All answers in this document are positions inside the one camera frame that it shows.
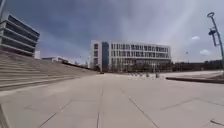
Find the building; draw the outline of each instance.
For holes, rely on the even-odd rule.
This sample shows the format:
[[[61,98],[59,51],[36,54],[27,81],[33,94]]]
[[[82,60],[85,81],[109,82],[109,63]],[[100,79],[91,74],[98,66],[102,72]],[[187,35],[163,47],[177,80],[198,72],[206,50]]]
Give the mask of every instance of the building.
[[[47,57],[47,58],[42,58],[42,60],[48,60],[48,61],[52,61],[52,62],[59,62],[59,63],[68,63],[68,60],[63,59],[61,57]]]
[[[34,57],[40,34],[9,13],[4,13],[0,23],[0,49]]]
[[[107,72],[145,70],[171,62],[169,46],[131,42],[92,41],[91,68]]]

